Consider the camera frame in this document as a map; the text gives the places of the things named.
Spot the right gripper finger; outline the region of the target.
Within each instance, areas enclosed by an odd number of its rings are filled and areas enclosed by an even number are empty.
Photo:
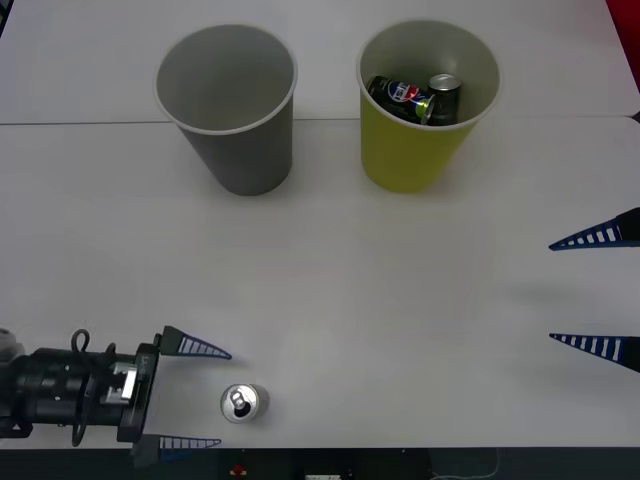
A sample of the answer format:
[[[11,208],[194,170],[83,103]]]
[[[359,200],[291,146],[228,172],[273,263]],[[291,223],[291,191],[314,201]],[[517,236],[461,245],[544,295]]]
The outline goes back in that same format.
[[[639,207],[578,231],[549,245],[551,251],[594,248],[638,248]]]
[[[640,372],[639,336],[588,336],[550,333],[549,337],[576,350]]]

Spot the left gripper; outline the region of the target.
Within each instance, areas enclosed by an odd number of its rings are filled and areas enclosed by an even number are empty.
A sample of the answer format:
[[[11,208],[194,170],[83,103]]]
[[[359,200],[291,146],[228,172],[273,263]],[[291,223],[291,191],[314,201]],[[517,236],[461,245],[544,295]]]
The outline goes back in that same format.
[[[211,449],[222,443],[218,438],[198,438],[143,434],[159,354],[171,357],[216,358],[230,361],[232,355],[210,342],[173,326],[165,326],[154,336],[152,344],[139,345],[135,366],[136,378],[132,398],[123,410],[117,429],[117,441],[136,443],[131,455],[136,468],[169,462],[189,456],[196,450]]]

